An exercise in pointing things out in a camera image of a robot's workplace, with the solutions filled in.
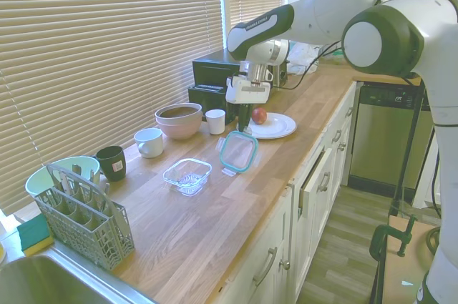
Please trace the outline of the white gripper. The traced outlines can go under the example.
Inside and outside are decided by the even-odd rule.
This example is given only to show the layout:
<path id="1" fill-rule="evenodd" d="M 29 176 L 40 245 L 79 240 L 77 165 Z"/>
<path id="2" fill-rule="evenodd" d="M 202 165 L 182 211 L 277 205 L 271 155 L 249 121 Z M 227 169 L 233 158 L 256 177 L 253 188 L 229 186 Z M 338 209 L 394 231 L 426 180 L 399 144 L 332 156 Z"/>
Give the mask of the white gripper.
<path id="1" fill-rule="evenodd" d="M 251 104 L 265 104 L 268 101 L 271 85 L 269 82 L 254 84 L 245 77 L 233 76 L 226 79 L 225 99 L 231 104 L 239 104 L 238 130 L 244 130 L 251 119 Z"/>

